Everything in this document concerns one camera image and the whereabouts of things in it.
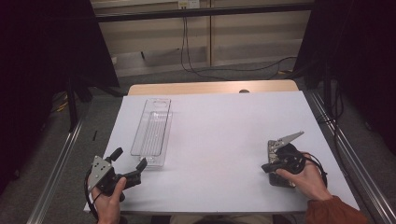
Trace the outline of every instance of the sleeve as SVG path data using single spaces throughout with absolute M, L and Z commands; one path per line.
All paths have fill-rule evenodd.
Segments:
M 326 201 L 309 201 L 305 214 L 307 224 L 314 223 L 367 223 L 367 218 L 363 213 L 355 208 L 343 203 L 340 198 L 333 196 Z

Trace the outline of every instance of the human hand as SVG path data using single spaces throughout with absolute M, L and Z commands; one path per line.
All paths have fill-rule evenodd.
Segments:
M 293 182 L 306 197 L 312 200 L 325 201 L 332 198 L 323 183 L 318 167 L 311 161 L 306 161 L 305 168 L 297 175 L 293 175 L 284 169 L 277 169 L 276 173 Z
M 119 224 L 120 222 L 120 196 L 125 188 L 126 178 L 122 177 L 114 188 L 111 196 L 101 194 L 98 188 L 92 189 L 92 198 L 98 212 L 98 224 Z

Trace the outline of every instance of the table surface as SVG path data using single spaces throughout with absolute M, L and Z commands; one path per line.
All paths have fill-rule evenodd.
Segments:
M 158 95 L 147 95 L 147 91 L 142 91 L 144 86 Z M 220 93 L 240 90 L 257 93 Z M 261 92 L 276 90 L 283 92 Z M 190 94 L 180 95 L 183 91 Z M 131 161 L 129 151 L 139 118 L 131 115 L 141 113 L 146 99 L 171 98 L 174 116 L 164 167 L 145 170 L 142 184 L 124 191 L 126 200 L 121 211 L 135 214 L 302 212 L 306 209 L 305 196 L 296 189 L 270 186 L 268 175 L 260 168 L 267 163 L 268 140 L 299 131 L 305 134 L 293 144 L 316 155 L 329 174 L 331 192 L 359 209 L 304 95 L 293 81 L 136 85 L 130 94 L 123 100 L 105 153 L 108 156 L 114 148 L 124 148 L 124 153 L 113 163 L 119 173 L 131 172 L 137 165 L 137 161 Z

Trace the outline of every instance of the transparent container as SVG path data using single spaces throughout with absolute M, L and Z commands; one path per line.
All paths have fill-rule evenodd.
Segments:
M 148 166 L 163 166 L 172 121 L 170 99 L 148 99 L 134 137 L 131 155 Z

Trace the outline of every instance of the person's arm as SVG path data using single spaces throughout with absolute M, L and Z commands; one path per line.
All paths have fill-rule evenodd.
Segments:
M 276 173 L 292 181 L 306 197 L 308 202 L 305 221 L 311 223 L 367 223 L 360 211 L 332 196 L 323 183 L 318 167 L 306 161 L 305 168 L 297 175 L 277 169 Z
M 120 196 L 125 188 L 126 179 L 121 178 L 111 196 L 101 194 L 98 188 L 92 189 L 92 198 L 98 212 L 98 224 L 119 224 L 120 222 Z

